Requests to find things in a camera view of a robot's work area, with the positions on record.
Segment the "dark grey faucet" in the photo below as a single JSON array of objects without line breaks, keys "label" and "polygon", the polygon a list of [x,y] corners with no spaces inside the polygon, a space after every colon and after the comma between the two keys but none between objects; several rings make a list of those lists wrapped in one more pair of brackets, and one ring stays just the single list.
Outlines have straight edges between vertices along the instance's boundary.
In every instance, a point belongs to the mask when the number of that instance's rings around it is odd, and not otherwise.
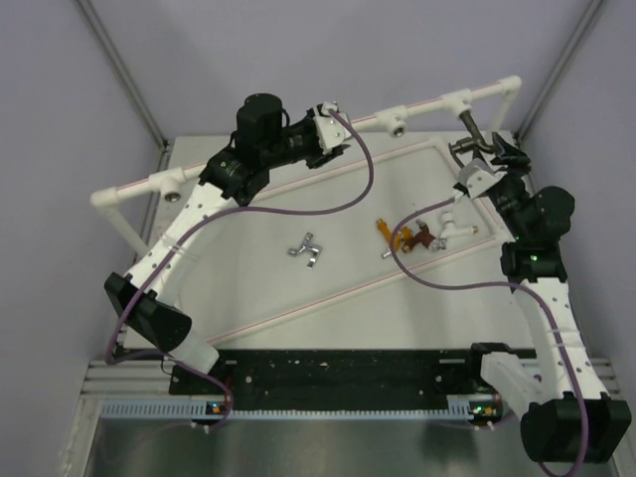
[{"label": "dark grey faucet", "polygon": [[458,118],[465,126],[468,136],[449,144],[448,148],[451,156],[456,159],[459,165],[462,165],[459,159],[462,154],[471,153],[474,158],[483,159],[485,154],[495,153],[494,146],[487,143],[469,109],[462,111]]}]

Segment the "white PVC pipe frame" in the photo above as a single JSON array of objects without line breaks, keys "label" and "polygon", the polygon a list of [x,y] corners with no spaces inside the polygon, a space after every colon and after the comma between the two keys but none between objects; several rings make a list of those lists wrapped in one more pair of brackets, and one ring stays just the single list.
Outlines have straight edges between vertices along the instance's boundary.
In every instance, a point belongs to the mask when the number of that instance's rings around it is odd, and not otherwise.
[{"label": "white PVC pipe frame", "polygon": [[[459,274],[488,264],[506,239],[491,206],[460,197],[446,144],[442,133],[395,146],[370,133],[335,167],[268,187],[243,212],[219,189],[195,185],[199,166],[97,191],[90,201],[138,252],[133,283],[153,274],[160,296],[208,342],[231,343],[286,322],[303,328],[311,315],[321,318],[312,338],[327,342],[335,329],[330,307],[368,329],[363,297],[379,306],[377,291],[402,289],[411,272]],[[435,229],[451,212],[466,233],[396,264],[377,220],[398,230],[416,210]]]}]

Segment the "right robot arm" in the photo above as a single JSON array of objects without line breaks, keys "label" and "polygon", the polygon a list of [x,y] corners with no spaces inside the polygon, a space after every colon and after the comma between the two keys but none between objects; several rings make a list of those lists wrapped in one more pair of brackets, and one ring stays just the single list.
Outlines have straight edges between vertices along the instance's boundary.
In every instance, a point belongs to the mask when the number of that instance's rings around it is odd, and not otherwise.
[{"label": "right robot arm", "polygon": [[632,413],[591,365],[569,302],[559,240],[570,230],[575,199],[554,186],[531,194],[524,182],[530,158],[500,134],[493,136],[493,152],[503,176],[487,194],[513,236],[502,246],[501,268],[530,329],[540,371],[533,376],[498,346],[466,365],[464,382],[478,394],[495,388],[518,417],[531,460],[575,468],[605,463]]}]

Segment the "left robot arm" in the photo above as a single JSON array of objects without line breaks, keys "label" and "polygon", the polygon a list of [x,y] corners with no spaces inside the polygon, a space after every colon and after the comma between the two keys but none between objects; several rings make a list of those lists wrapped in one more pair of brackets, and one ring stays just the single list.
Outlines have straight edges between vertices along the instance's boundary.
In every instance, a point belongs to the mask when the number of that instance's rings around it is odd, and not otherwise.
[{"label": "left robot arm", "polygon": [[255,212],[251,201],[268,185],[271,170],[300,161],[317,169],[342,155],[355,134],[334,102],[320,103],[291,122],[276,95],[248,96],[228,144],[208,160],[168,230],[125,273],[112,272],[105,279],[115,327],[133,330],[150,345],[117,355],[117,338],[111,336],[106,363],[170,357],[193,369],[191,382],[202,393],[218,392],[226,379],[216,364],[219,353],[176,306],[184,282],[227,218]]}]

